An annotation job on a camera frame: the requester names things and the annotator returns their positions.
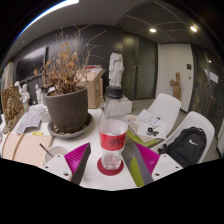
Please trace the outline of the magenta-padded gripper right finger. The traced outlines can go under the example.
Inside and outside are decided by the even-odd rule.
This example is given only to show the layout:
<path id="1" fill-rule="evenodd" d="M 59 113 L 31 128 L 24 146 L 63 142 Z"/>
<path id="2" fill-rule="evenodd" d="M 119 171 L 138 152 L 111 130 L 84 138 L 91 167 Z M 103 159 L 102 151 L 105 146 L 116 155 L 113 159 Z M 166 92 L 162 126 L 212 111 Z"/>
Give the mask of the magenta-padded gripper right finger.
<path id="1" fill-rule="evenodd" d="M 133 144 L 133 154 L 131 175 L 137 186 L 145 186 L 182 169 L 169 155 L 159 155 L 138 143 Z"/>

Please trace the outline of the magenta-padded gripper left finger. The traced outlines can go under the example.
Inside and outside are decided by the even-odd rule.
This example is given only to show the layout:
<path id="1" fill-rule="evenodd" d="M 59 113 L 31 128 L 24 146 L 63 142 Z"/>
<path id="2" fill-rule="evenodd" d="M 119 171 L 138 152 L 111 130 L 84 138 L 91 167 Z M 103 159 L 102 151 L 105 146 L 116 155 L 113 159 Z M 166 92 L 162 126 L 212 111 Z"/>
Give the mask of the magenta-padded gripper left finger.
<path id="1" fill-rule="evenodd" d="M 86 143 L 65 155 L 56 154 L 42 169 L 79 185 L 90 154 L 91 145 Z"/>

